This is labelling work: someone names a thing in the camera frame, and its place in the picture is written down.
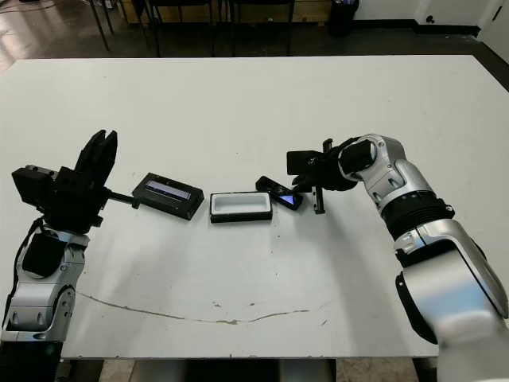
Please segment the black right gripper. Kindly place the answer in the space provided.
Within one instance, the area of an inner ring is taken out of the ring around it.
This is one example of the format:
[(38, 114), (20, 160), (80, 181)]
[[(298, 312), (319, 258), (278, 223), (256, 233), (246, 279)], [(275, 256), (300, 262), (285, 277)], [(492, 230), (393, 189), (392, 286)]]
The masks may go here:
[(349, 138), (339, 146), (333, 146), (333, 140), (327, 138), (322, 142), (322, 155), (309, 156), (305, 163), (305, 174), (297, 175), (292, 180), (294, 193), (312, 193), (313, 210), (325, 213), (323, 190), (348, 191), (353, 189), (356, 181), (347, 179), (340, 171), (339, 156), (343, 149), (354, 143), (356, 138)]

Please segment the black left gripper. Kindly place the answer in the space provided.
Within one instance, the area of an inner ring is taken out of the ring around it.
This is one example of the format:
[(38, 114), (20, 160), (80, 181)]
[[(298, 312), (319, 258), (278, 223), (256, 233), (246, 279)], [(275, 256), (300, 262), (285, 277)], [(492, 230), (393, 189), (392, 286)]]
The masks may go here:
[(95, 133), (81, 150), (75, 169), (24, 168), (24, 202), (40, 212), (45, 223), (59, 231), (80, 234), (99, 227), (99, 212), (109, 200), (139, 207), (136, 197), (105, 186), (115, 164), (118, 136), (115, 131)]

